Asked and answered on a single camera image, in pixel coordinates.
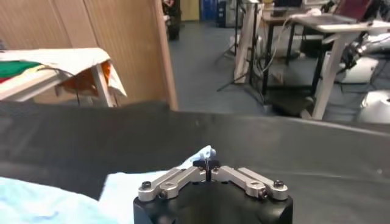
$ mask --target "table leg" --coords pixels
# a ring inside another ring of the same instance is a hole
[[[267,37],[267,47],[266,47],[266,63],[265,66],[267,66],[271,62],[271,56],[272,56],[272,39],[274,37],[274,25],[270,24],[268,27],[268,37]],[[261,93],[263,96],[267,94],[267,87],[268,87],[268,75],[269,75],[269,68],[264,71],[263,73],[263,87],[261,89]]]
[[[295,23],[291,24],[290,37],[288,39],[287,55],[286,55],[286,65],[290,63],[291,48],[293,46],[293,39],[295,34]]]
[[[237,55],[237,35],[238,35],[238,7],[239,7],[239,0],[236,0],[236,21],[234,26],[235,36],[234,36],[234,56]]]
[[[310,94],[311,94],[312,96],[315,95],[316,90],[317,90],[317,86],[318,86],[319,79],[321,78],[322,64],[324,63],[324,58],[325,58],[325,55],[326,55],[325,46],[326,46],[326,45],[322,45],[322,46],[321,46],[321,50],[320,50],[320,53],[319,53],[319,57],[318,57],[318,59],[317,59],[316,70],[315,70],[315,72],[314,72],[313,81],[311,82]]]
[[[339,69],[339,64],[341,60],[342,53],[346,46],[348,35],[341,35],[333,43],[331,50],[330,58],[328,61],[328,66],[325,68],[324,74],[322,76],[322,83],[319,88],[318,98],[316,99],[316,104],[313,111],[313,119],[322,120],[324,116],[326,106],[330,97],[330,93],[333,88],[334,81],[336,79],[336,73]]]
[[[114,103],[112,102],[111,96],[108,93],[108,86],[104,78],[102,66],[100,64],[94,66],[92,68],[92,73],[101,102],[106,107],[113,107]]]
[[[257,9],[258,4],[255,4],[255,16],[254,16],[254,24],[253,24],[253,31],[252,31],[252,45],[250,49],[250,63],[249,63],[249,84],[252,85],[252,79],[254,76],[254,64],[255,64],[255,48],[256,48],[256,42],[257,42]]]

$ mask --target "light blue cloth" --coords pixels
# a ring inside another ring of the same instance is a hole
[[[193,161],[210,158],[215,154],[211,146],[206,146],[178,168],[187,169],[193,165]],[[133,201],[138,195],[138,188],[142,182],[153,181],[165,173],[166,171],[110,174],[105,181],[99,204],[110,216],[115,217],[119,224],[133,224]]]
[[[0,223],[117,224],[84,195],[56,187],[0,177]]]
[[[210,146],[188,158],[179,168],[215,155]],[[133,200],[142,182],[166,171],[108,175],[100,201],[62,189],[0,177],[0,223],[131,224]]]

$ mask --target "screw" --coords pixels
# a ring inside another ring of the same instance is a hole
[[[274,181],[274,187],[280,188],[283,187],[285,184],[281,180],[275,180]]]
[[[166,199],[166,198],[168,197],[168,193],[167,193],[167,191],[162,190],[162,191],[158,194],[158,196],[159,196],[160,198],[162,198],[162,199]]]
[[[142,190],[146,190],[152,187],[152,183],[150,181],[142,182],[141,188]]]
[[[267,197],[267,190],[265,188],[258,191],[258,198],[260,200],[264,200],[264,199],[266,199],[266,197]]]

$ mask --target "black fabric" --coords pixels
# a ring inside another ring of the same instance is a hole
[[[351,125],[2,102],[0,176],[98,199],[109,173],[169,169],[211,144],[223,164],[283,180],[294,223],[389,223],[390,127]]]

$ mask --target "tripod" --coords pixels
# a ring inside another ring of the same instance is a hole
[[[219,56],[216,60],[215,60],[215,64],[223,57],[228,57],[228,58],[234,58],[237,54],[237,45],[238,45],[238,40],[237,40],[237,36],[238,36],[238,8],[240,6],[240,1],[241,0],[236,0],[236,7],[235,7],[235,27],[234,27],[234,30],[235,30],[235,36],[234,36],[234,44],[229,46],[229,48],[224,51],[222,53],[221,56]]]
[[[254,5],[254,24],[253,24],[253,31],[252,31],[252,46],[251,46],[251,51],[250,51],[250,62],[249,62],[249,72],[248,73],[245,73],[241,76],[239,76],[238,78],[235,78],[233,79],[231,82],[228,82],[226,83],[225,85],[221,86],[219,89],[217,89],[217,92],[220,92],[222,91],[223,89],[225,89],[226,87],[230,86],[230,85],[234,85],[236,84],[236,82],[246,76],[248,76],[249,78],[249,84],[251,86],[253,86],[253,80],[254,79],[258,79],[257,75],[254,74],[254,64],[255,64],[255,47],[256,47],[256,42],[257,42],[257,35],[256,35],[256,30],[257,30],[257,15],[258,14],[258,3],[255,3]],[[235,45],[235,55],[237,53],[237,45]]]

